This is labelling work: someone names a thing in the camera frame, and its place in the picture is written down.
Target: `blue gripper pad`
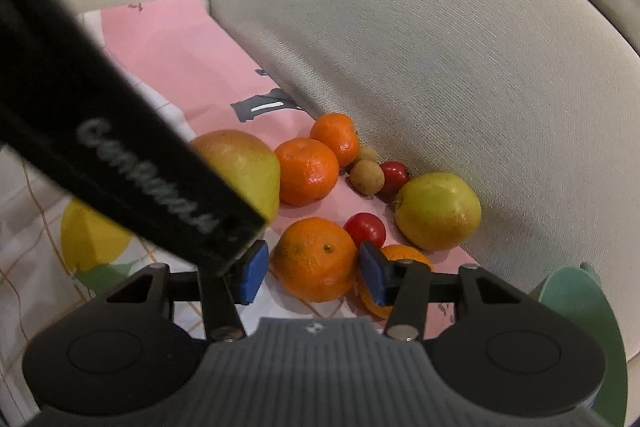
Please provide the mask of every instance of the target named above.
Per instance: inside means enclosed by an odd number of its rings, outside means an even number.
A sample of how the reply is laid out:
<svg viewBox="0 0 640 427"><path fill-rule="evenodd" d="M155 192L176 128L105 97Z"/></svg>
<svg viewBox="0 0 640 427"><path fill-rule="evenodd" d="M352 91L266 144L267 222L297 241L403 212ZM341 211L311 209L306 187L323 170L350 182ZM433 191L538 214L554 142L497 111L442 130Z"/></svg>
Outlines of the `blue gripper pad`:
<svg viewBox="0 0 640 427"><path fill-rule="evenodd" d="M236 304L251 304L269 269L269 247L263 239L255 241L235 267L238 272L228 281Z"/></svg>
<svg viewBox="0 0 640 427"><path fill-rule="evenodd" d="M385 255L368 241L360 245L360 273L373 302L378 306L391 306L392 296L385 285L385 270L390 269L391 263Z"/></svg>

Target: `cartoon print on cloth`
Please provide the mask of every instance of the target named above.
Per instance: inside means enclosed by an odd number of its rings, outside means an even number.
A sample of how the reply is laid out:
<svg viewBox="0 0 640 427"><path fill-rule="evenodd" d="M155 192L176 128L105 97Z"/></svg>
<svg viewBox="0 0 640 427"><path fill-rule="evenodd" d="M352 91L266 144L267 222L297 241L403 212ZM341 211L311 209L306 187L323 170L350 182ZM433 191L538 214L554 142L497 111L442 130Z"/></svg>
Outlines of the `cartoon print on cloth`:
<svg viewBox="0 0 640 427"><path fill-rule="evenodd" d="M269 74L263 69L254 71L260 76L270 78ZM242 123L248 120L253 120L256 116L260 116L261 114L278 111L280 109L302 110L302 108L279 87L271 89L267 94L256 94L251 98L242 100L242 102L232 103L231 107L234 108L238 120Z"/></svg>
<svg viewBox="0 0 640 427"><path fill-rule="evenodd" d="M133 234L90 206L72 199L62 214L60 247L66 267L87 288L100 293L123 280L132 263L112 265Z"/></svg>

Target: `small brown fruit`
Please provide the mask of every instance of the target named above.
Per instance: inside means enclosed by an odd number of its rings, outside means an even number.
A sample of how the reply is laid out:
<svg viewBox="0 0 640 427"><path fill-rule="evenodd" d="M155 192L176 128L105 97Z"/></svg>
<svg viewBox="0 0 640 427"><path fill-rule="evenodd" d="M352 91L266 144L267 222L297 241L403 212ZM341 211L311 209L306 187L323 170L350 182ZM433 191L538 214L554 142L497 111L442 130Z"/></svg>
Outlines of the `small brown fruit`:
<svg viewBox="0 0 640 427"><path fill-rule="evenodd" d="M353 164L355 165L356 163L361 162L362 160L369 160L371 162L378 163L378 153L375 152L368 145L364 145L360 147L360 154L358 154L358 157L356 158L356 161L354 161Z"/></svg>
<svg viewBox="0 0 640 427"><path fill-rule="evenodd" d="M362 160L356 163L349 173L351 185L365 196L380 192L385 184L385 173L375 162Z"/></svg>

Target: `black circular mount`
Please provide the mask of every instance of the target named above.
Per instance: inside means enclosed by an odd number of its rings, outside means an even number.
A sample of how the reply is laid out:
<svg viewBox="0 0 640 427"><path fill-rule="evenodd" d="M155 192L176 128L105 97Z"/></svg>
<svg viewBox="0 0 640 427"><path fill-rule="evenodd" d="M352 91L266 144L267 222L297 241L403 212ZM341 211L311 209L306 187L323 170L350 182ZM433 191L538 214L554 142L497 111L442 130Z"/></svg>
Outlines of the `black circular mount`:
<svg viewBox="0 0 640 427"><path fill-rule="evenodd" d="M457 393L521 417L552 416L588 402L605 371L598 344L541 305L482 306L441 333L431 354Z"/></svg>
<svg viewBox="0 0 640 427"><path fill-rule="evenodd" d="M202 350L178 326L136 306L86 305L39 334L22 368L39 404L106 416L148 407L180 389Z"/></svg>

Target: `ribbed gray plate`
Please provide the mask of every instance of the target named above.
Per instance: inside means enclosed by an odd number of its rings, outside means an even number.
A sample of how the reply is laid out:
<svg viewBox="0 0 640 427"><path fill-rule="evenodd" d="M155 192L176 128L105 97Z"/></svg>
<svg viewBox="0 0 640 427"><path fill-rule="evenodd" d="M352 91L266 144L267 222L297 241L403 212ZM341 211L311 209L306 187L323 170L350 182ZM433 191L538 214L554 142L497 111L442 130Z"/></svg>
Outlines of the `ribbed gray plate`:
<svg viewBox="0 0 640 427"><path fill-rule="evenodd" d="M421 346L382 337L370 319L263 319L214 344L175 395L114 418L46 410L31 427L607 427L587 409L545 419L496 414L459 397Z"/></svg>

